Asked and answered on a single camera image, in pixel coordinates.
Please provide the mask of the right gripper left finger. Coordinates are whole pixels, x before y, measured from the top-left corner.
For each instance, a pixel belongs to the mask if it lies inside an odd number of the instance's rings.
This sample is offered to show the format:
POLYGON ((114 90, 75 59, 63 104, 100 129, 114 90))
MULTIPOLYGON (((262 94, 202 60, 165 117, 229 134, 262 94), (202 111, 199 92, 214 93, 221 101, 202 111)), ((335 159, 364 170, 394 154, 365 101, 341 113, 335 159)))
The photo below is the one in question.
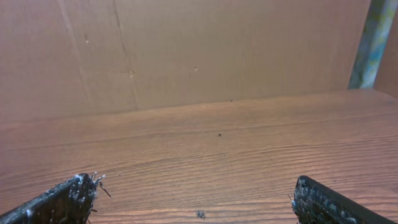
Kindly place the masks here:
POLYGON ((82 223, 95 212, 97 188, 104 175, 74 175, 41 195, 1 215, 1 223, 82 223))

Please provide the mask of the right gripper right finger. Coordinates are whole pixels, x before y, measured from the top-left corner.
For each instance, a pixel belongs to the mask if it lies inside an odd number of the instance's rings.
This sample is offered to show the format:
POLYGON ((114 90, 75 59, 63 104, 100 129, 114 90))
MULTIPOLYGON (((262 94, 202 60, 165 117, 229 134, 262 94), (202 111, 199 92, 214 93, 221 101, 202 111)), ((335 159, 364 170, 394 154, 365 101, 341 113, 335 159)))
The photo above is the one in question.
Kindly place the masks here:
POLYGON ((297 179, 291 205, 300 224, 397 224, 306 175, 297 179))

